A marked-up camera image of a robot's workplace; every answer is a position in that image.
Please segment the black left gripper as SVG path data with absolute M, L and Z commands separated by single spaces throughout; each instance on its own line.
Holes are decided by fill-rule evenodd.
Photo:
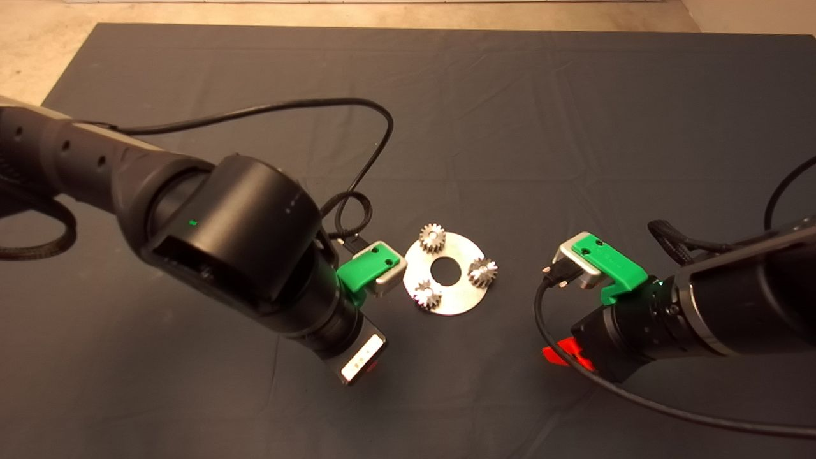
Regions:
M 387 346 L 385 334 L 369 317 L 359 312 L 349 337 L 334 348 L 319 351 L 316 355 L 344 386 L 352 386 L 367 371 L 372 372 L 376 368 Z

